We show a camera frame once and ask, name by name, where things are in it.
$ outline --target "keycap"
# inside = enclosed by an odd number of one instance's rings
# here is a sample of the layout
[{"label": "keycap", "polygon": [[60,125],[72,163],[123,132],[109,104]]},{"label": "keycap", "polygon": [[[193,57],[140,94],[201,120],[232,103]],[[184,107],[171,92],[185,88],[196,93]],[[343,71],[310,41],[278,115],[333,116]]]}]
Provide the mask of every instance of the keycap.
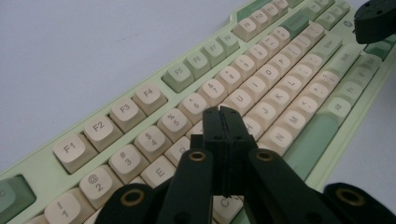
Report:
[{"label": "keycap", "polygon": [[155,188],[165,180],[172,177],[175,173],[176,168],[172,163],[165,158],[165,156],[159,157],[154,161],[146,170],[141,174],[142,178],[150,185]]},{"label": "keycap", "polygon": [[224,47],[226,57],[239,49],[238,38],[231,32],[220,34],[217,40]]},{"label": "keycap", "polygon": [[102,207],[122,183],[107,165],[89,172],[79,182],[79,187],[95,209]]},{"label": "keycap", "polygon": [[242,201],[236,197],[213,197],[213,218],[218,223],[230,223],[243,206]]},{"label": "keycap", "polygon": [[215,76],[215,79],[221,83],[225,90],[230,94],[238,88],[243,80],[240,73],[231,66],[226,66]]},{"label": "keycap", "polygon": [[270,59],[268,51],[261,45],[253,45],[246,55],[253,60],[257,68],[263,66]]},{"label": "keycap", "polygon": [[94,212],[81,190],[75,188],[50,203],[44,210],[44,216],[50,224],[82,223]]},{"label": "keycap", "polygon": [[110,118],[124,133],[127,133],[145,119],[146,115],[132,99],[122,98],[111,107]]},{"label": "keycap", "polygon": [[216,40],[210,40],[202,47],[202,53],[209,60],[212,67],[225,59],[224,47]]},{"label": "keycap", "polygon": [[69,174],[98,153],[83,134],[70,134],[54,146],[53,152]]},{"label": "keycap", "polygon": [[166,104],[165,96],[160,89],[152,83],[146,83],[139,87],[132,99],[147,116]]},{"label": "keycap", "polygon": [[172,143],[157,126],[152,125],[136,137],[134,145],[149,162],[154,162]]},{"label": "keycap", "polygon": [[257,35],[257,26],[250,18],[244,18],[233,28],[233,33],[241,38],[243,41],[248,42]]},{"label": "keycap", "polygon": [[149,166],[146,158],[131,144],[114,153],[108,164],[124,184],[129,183]]},{"label": "keycap", "polygon": [[267,15],[261,10],[256,10],[254,11],[249,18],[256,24],[256,29],[257,32],[263,31],[265,28],[267,28],[271,23],[268,20]]},{"label": "keycap", "polygon": [[243,80],[248,79],[256,71],[256,64],[247,55],[240,55],[231,66],[241,74]]},{"label": "keycap", "polygon": [[192,123],[179,109],[173,108],[158,120],[157,126],[175,143],[192,128]]},{"label": "keycap", "polygon": [[185,64],[192,72],[194,79],[200,78],[210,70],[210,63],[201,51],[194,51],[187,55]]},{"label": "keycap", "polygon": [[89,121],[85,125],[84,133],[99,152],[122,136],[122,131],[104,115]]},{"label": "keycap", "polygon": [[186,136],[181,137],[175,142],[168,150],[165,151],[164,155],[172,162],[175,166],[178,165],[181,155],[190,149],[190,139]]},{"label": "keycap", "polygon": [[302,12],[296,12],[287,20],[285,20],[280,26],[285,28],[289,34],[290,39],[296,37],[305,27],[309,24],[309,18]]},{"label": "keycap", "polygon": [[343,77],[352,64],[358,59],[361,48],[358,44],[346,44],[341,47],[323,66],[323,70]]},{"label": "keycap", "polygon": [[284,160],[301,179],[306,179],[337,130],[338,125],[335,120],[327,116],[315,115],[289,147],[283,156]]},{"label": "keycap", "polygon": [[224,89],[223,85],[214,78],[204,83],[198,90],[198,93],[204,97],[210,106],[218,105],[227,96],[227,91]]},{"label": "keycap", "polygon": [[163,82],[172,88],[174,92],[179,93],[194,82],[194,76],[184,63],[175,63],[166,71],[163,76]]},{"label": "keycap", "polygon": [[253,107],[254,100],[245,91],[237,89],[224,100],[224,104],[237,110],[243,116]]},{"label": "keycap", "polygon": [[0,223],[6,223],[35,202],[35,194],[23,176],[0,180]]},{"label": "keycap", "polygon": [[177,107],[192,124],[196,124],[202,119],[202,112],[209,108],[209,104],[204,97],[194,92],[186,97]]}]

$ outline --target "function key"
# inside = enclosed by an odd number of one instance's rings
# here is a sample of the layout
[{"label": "function key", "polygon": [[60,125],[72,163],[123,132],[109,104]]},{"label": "function key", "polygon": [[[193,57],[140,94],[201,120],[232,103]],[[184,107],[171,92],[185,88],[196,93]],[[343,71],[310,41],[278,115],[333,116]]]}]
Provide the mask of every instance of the function key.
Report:
[{"label": "function key", "polygon": [[83,134],[70,134],[54,147],[55,156],[73,174],[98,153]]},{"label": "function key", "polygon": [[122,136],[121,130],[105,115],[88,122],[84,133],[99,152]]},{"label": "function key", "polygon": [[147,83],[140,87],[134,93],[132,99],[147,116],[166,103],[166,98],[163,93],[152,83]]},{"label": "function key", "polygon": [[179,93],[194,82],[194,77],[190,69],[184,63],[175,63],[163,76],[163,81],[172,88],[174,92]]},{"label": "function key", "polygon": [[127,133],[140,121],[146,118],[143,111],[132,101],[132,99],[124,98],[118,100],[110,111],[110,117],[114,122]]}]

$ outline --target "screw hole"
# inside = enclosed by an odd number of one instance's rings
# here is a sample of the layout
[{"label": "screw hole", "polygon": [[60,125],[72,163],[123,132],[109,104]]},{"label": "screw hole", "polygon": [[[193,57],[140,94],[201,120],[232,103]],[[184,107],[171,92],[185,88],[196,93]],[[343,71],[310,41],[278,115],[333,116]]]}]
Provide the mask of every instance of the screw hole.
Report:
[{"label": "screw hole", "polygon": [[120,201],[123,205],[131,207],[140,204],[145,199],[145,192],[141,189],[130,189],[122,194]]}]

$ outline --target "spacebar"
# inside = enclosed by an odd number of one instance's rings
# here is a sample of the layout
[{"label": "spacebar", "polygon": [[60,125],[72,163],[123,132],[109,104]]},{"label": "spacebar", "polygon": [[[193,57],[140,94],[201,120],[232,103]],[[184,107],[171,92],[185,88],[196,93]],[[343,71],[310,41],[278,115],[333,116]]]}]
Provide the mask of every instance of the spacebar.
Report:
[{"label": "spacebar", "polygon": [[316,114],[291,144],[283,159],[305,180],[337,131],[338,124],[334,119]]}]

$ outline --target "cream keycap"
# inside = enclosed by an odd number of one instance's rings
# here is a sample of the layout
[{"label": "cream keycap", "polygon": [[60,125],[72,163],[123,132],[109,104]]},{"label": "cream keycap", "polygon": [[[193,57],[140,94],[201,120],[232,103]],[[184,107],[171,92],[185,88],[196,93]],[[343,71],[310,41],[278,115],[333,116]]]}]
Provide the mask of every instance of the cream keycap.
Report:
[{"label": "cream keycap", "polygon": [[147,116],[166,104],[165,96],[160,89],[152,83],[142,85],[142,87],[134,93],[132,99]]},{"label": "cream keycap", "polygon": [[61,140],[55,145],[53,152],[69,174],[73,174],[98,154],[85,136],[80,133],[70,134]]},{"label": "cream keycap", "polygon": [[214,78],[204,83],[198,90],[198,93],[204,97],[210,106],[218,105],[227,97],[227,91],[223,85]]},{"label": "cream keycap", "polygon": [[95,210],[79,188],[70,189],[50,203],[44,210],[48,223],[82,223]]},{"label": "cream keycap", "polygon": [[256,64],[247,55],[240,55],[231,64],[240,74],[243,80],[248,79],[256,72]]},{"label": "cream keycap", "polygon": [[107,165],[88,173],[79,182],[79,188],[95,209],[102,207],[122,183]]},{"label": "cream keycap", "polygon": [[146,170],[142,172],[141,176],[146,183],[148,183],[152,188],[155,188],[161,185],[165,180],[172,177],[175,171],[175,166],[173,166],[165,156],[161,156],[146,168]]},{"label": "cream keycap", "polygon": [[181,155],[190,149],[190,139],[186,136],[181,137],[175,142],[168,150],[165,151],[164,155],[172,162],[175,166],[178,165]]},{"label": "cream keycap", "polygon": [[85,125],[84,133],[99,152],[122,136],[122,131],[104,115],[89,121]]},{"label": "cream keycap", "polygon": [[142,152],[148,161],[153,162],[161,156],[166,149],[172,146],[172,143],[157,126],[152,125],[136,137],[134,145]]},{"label": "cream keycap", "polygon": [[175,143],[192,128],[192,123],[179,109],[173,108],[158,120],[157,126]]},{"label": "cream keycap", "polygon": [[209,107],[204,97],[200,94],[193,92],[186,97],[178,109],[191,121],[192,124],[196,124],[202,119],[202,112]]},{"label": "cream keycap", "polygon": [[233,218],[242,209],[242,201],[236,197],[224,198],[223,196],[213,197],[213,218],[218,223],[231,223]]},{"label": "cream keycap", "polygon": [[221,69],[215,79],[223,85],[228,94],[236,90],[243,82],[241,74],[231,66]]},{"label": "cream keycap", "polygon": [[145,119],[146,115],[132,99],[123,98],[111,107],[110,118],[114,120],[124,133],[127,133]]},{"label": "cream keycap", "polygon": [[224,104],[237,110],[243,116],[254,106],[254,100],[245,91],[237,89],[224,100]]},{"label": "cream keycap", "polygon": [[129,183],[149,166],[146,158],[131,144],[114,153],[108,164],[124,184]]}]

